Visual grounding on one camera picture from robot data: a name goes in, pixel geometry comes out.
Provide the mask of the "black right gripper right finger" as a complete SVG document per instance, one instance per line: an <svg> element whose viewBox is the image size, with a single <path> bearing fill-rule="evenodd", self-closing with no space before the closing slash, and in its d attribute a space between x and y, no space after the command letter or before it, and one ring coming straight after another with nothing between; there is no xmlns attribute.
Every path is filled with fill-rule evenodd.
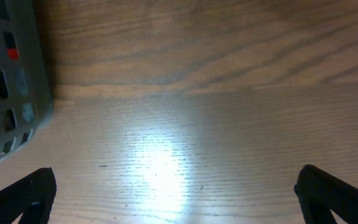
<svg viewBox="0 0 358 224"><path fill-rule="evenodd" d="M358 189L313 166L305 165L294 186L306 224L358 223Z"/></svg>

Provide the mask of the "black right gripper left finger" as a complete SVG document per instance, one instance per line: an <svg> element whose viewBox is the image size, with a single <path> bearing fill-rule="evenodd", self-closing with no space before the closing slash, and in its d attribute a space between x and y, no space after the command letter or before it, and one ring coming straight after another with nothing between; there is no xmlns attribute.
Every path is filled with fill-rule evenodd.
<svg viewBox="0 0 358 224"><path fill-rule="evenodd" d="M52 168L40 168L0 190L0 224L49 221L57 192Z"/></svg>

